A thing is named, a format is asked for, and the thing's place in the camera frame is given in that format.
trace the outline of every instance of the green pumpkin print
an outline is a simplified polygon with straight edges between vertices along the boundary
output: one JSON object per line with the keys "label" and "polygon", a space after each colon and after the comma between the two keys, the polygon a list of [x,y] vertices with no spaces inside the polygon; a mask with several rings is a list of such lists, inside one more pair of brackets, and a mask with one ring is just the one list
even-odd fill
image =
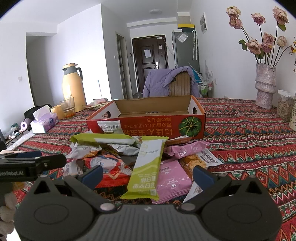
{"label": "green pumpkin print", "polygon": [[198,135],[202,128],[202,121],[195,117],[190,116],[181,121],[179,124],[179,131],[182,136],[189,136],[189,137],[195,137]]}

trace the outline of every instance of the purple jacket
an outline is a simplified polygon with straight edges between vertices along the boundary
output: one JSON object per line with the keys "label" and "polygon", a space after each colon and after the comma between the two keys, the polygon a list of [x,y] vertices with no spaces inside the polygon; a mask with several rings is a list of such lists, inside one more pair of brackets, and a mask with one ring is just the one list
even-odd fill
{"label": "purple jacket", "polygon": [[199,97],[200,94],[193,70],[189,66],[180,67],[177,69],[151,70],[145,81],[143,97],[168,96],[170,93],[169,84],[177,74],[183,71],[187,71],[191,77],[191,94],[195,97]]}

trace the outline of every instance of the table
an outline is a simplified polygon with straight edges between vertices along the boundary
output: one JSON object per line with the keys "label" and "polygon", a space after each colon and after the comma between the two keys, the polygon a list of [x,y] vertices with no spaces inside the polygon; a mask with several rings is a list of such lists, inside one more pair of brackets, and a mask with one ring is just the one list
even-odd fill
{"label": "table", "polygon": [[[212,167],[213,173],[227,173],[242,180],[256,175],[268,189],[283,217],[283,225],[276,241],[296,240],[296,132],[276,115],[276,108],[266,110],[255,101],[240,99],[199,99],[207,113],[205,141],[209,150],[223,164]],[[87,131],[86,117],[93,111],[81,111],[72,119],[61,120],[46,134],[37,134],[18,150],[40,150],[44,155],[68,154],[69,138]],[[61,178],[61,169],[48,172],[51,178]],[[20,202],[32,183],[17,195]],[[119,202],[126,186],[95,190],[104,198]],[[180,205],[184,196],[171,203]],[[150,203],[150,199],[129,200],[130,203]]]}

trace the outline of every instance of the pink rose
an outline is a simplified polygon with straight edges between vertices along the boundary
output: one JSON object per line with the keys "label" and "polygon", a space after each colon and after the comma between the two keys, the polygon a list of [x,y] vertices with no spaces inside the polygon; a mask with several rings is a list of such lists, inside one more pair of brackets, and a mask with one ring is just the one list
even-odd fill
{"label": "pink rose", "polygon": [[268,45],[267,43],[264,43],[264,42],[261,44],[261,46],[262,46],[262,49],[263,49],[264,53],[271,53],[272,46],[270,46],[270,45]]}
{"label": "pink rose", "polygon": [[277,6],[274,6],[273,12],[274,18],[280,25],[285,25],[285,23],[289,23],[286,11],[278,8]]}
{"label": "pink rose", "polygon": [[267,43],[268,45],[273,46],[274,45],[274,39],[275,38],[271,34],[268,34],[268,33],[264,32],[264,35],[262,37],[262,41],[264,43]]}
{"label": "pink rose", "polygon": [[254,19],[255,23],[258,25],[261,25],[262,23],[266,23],[265,18],[259,13],[252,14],[252,19]]}
{"label": "pink rose", "polygon": [[238,18],[241,14],[240,10],[235,6],[230,6],[226,9],[228,16]]}
{"label": "pink rose", "polygon": [[261,45],[255,39],[252,39],[250,42],[246,43],[246,46],[253,54],[261,54]]}
{"label": "pink rose", "polygon": [[278,40],[276,41],[276,44],[280,47],[283,48],[287,45],[287,39],[284,36],[280,36]]}
{"label": "pink rose", "polygon": [[229,24],[231,27],[234,27],[235,29],[240,29],[242,27],[242,21],[235,17],[230,17]]}

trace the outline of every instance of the orange box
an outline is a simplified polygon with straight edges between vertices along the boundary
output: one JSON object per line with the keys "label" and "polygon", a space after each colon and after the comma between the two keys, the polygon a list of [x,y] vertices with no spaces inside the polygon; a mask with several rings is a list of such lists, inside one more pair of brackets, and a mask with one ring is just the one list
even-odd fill
{"label": "orange box", "polygon": [[206,113],[193,95],[113,100],[86,119],[93,133],[104,133],[97,121],[120,121],[130,136],[188,135],[202,139]]}

